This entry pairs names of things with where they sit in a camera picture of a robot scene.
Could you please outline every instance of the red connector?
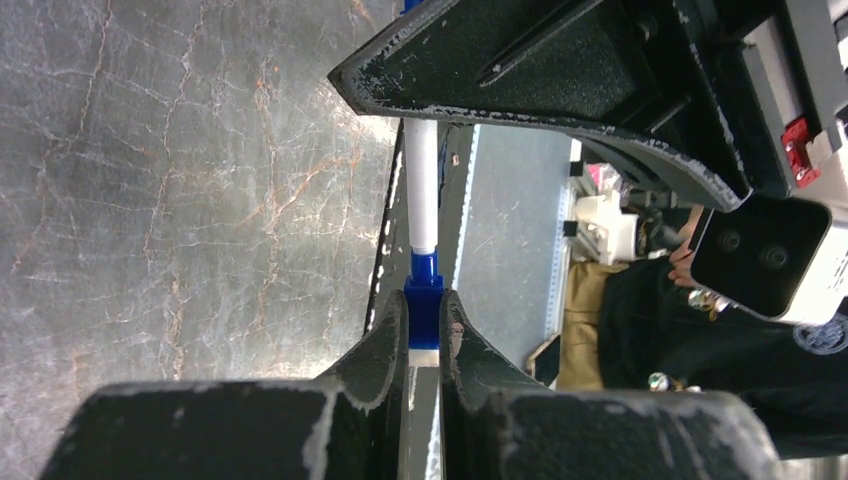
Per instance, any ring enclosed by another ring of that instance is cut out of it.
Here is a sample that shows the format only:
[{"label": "red connector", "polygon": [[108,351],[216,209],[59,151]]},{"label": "red connector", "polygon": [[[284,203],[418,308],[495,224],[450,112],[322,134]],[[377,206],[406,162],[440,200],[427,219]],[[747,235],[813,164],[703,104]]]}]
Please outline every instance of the red connector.
[{"label": "red connector", "polygon": [[821,171],[813,168],[807,153],[807,144],[812,142],[813,138],[804,117],[789,124],[780,140],[783,142],[783,148],[789,158],[789,167],[792,169],[798,188],[804,188],[819,178]]}]

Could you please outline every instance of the black camera housing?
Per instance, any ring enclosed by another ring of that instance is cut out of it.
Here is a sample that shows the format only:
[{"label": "black camera housing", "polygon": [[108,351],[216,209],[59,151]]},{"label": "black camera housing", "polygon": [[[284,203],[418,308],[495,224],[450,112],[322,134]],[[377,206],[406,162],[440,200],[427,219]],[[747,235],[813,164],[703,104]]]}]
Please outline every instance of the black camera housing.
[{"label": "black camera housing", "polygon": [[765,319],[789,309],[832,223],[823,205],[755,195],[706,211],[692,239],[692,279]]}]

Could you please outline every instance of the marble surface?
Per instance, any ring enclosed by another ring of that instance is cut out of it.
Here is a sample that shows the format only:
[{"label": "marble surface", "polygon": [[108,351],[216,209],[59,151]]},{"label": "marble surface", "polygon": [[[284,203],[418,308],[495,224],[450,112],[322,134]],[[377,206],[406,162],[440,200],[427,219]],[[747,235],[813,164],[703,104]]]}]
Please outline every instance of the marble surface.
[{"label": "marble surface", "polygon": [[324,76],[393,3],[0,2],[0,478],[100,385],[357,340],[395,123]]}]

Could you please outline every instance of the camera lens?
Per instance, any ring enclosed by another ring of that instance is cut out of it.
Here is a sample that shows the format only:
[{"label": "camera lens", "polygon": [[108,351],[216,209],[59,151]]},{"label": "camera lens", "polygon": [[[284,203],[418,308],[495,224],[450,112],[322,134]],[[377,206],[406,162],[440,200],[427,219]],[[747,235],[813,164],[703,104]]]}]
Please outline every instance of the camera lens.
[{"label": "camera lens", "polygon": [[771,245],[760,253],[760,263],[770,270],[780,270],[789,263],[789,252],[780,245]]},{"label": "camera lens", "polygon": [[736,230],[725,230],[718,236],[718,248],[725,253],[730,253],[739,248],[742,243],[742,236]]}]

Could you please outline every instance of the khaki pants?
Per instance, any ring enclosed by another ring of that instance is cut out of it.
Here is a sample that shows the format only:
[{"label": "khaki pants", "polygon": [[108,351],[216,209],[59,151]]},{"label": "khaki pants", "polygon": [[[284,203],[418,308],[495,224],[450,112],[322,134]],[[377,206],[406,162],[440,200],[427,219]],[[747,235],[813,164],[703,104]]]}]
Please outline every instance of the khaki pants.
[{"label": "khaki pants", "polygon": [[598,320],[607,277],[626,264],[575,263],[568,269],[557,390],[603,390],[598,366]]}]

